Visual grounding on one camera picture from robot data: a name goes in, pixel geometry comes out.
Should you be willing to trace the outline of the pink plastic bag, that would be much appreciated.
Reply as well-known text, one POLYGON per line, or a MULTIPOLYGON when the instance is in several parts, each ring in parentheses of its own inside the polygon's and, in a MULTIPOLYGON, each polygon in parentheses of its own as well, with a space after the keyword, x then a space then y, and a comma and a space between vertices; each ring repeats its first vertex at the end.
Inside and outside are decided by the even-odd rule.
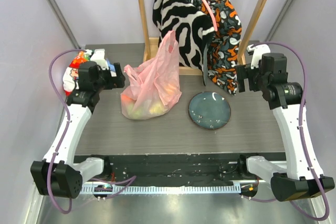
POLYGON ((168 32, 156 56, 137 68, 124 67, 130 85, 121 93, 122 114, 146 120, 167 113, 182 93, 179 80, 179 49, 175 31, 168 32))

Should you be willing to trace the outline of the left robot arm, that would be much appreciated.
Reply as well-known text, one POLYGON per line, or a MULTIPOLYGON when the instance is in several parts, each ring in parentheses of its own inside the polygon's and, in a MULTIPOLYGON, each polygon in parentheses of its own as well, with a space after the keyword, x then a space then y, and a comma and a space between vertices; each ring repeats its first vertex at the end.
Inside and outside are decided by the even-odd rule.
POLYGON ((82 132, 100 100, 99 94, 103 90, 123 88, 125 76, 119 63, 103 68, 87 61, 80 65, 78 77, 77 88, 68 96, 65 117, 52 146, 42 161, 34 161, 30 167, 41 195, 75 199, 85 182, 94 177, 105 182, 112 174, 107 156, 90 155, 79 164, 74 159, 82 132))

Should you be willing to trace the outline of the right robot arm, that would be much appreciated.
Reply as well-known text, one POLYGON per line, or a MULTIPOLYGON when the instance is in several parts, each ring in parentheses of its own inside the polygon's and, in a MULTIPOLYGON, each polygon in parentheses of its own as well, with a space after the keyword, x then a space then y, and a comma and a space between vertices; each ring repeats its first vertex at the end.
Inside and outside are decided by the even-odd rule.
POLYGON ((263 156, 242 158, 237 173, 242 179, 252 176, 271 185, 278 201, 320 196, 335 188, 333 178, 325 176, 311 144, 306 109, 301 107, 303 90, 299 83, 288 82, 287 58, 280 53, 254 53, 250 64, 238 66, 240 92, 248 80, 251 91, 261 91, 268 102, 282 137, 287 167, 282 168, 263 156))

